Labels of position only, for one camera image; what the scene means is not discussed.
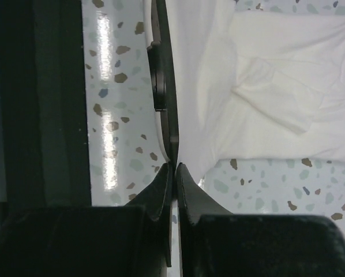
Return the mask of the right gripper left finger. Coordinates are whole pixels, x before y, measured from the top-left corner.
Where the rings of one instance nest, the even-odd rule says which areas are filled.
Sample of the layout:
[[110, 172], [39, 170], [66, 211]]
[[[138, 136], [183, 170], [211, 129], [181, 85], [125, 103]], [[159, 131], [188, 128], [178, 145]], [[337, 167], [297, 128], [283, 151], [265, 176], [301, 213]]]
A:
[[0, 230], [0, 276], [165, 276], [173, 169], [126, 205], [32, 209]]

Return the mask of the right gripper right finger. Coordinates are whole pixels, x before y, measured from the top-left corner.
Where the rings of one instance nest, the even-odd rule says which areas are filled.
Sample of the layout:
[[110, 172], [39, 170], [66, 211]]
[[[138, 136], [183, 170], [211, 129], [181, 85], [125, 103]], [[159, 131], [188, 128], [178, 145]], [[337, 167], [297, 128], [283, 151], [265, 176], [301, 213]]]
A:
[[233, 214], [184, 164], [175, 179], [183, 276], [345, 276], [345, 239], [328, 218]]

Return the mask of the white t shirt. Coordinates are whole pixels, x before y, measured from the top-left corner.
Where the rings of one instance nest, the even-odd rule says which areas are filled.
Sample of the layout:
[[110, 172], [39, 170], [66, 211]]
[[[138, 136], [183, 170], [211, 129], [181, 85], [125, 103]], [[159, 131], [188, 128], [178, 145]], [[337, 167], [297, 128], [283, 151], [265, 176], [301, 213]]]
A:
[[345, 162], [345, 15], [167, 1], [178, 162], [195, 181], [221, 159]]

